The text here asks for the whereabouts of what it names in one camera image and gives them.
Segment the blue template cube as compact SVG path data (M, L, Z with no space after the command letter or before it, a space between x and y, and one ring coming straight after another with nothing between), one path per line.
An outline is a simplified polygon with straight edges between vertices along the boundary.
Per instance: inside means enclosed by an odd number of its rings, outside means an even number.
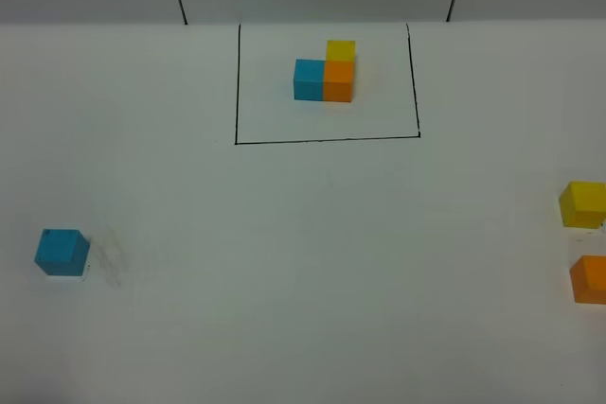
M324 71L324 61L297 59L294 67L294 98L323 101Z

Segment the orange template cube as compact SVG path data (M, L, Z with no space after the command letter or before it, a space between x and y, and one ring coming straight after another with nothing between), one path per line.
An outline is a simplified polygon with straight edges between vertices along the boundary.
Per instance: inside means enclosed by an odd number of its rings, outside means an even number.
M353 99L355 63L353 61L326 61L323 79L323 99L347 102Z

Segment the yellow template cube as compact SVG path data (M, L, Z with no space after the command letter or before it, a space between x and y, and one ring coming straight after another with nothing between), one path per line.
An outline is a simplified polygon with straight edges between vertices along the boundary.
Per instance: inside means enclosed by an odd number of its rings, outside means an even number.
M328 40L326 48L327 61L355 61L356 42Z

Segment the loose orange cube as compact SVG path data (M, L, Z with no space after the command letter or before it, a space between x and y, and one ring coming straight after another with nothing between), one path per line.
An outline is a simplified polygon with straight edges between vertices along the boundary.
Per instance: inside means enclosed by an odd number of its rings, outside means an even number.
M581 304L606 304L606 257L582 255L569 270L574 300Z

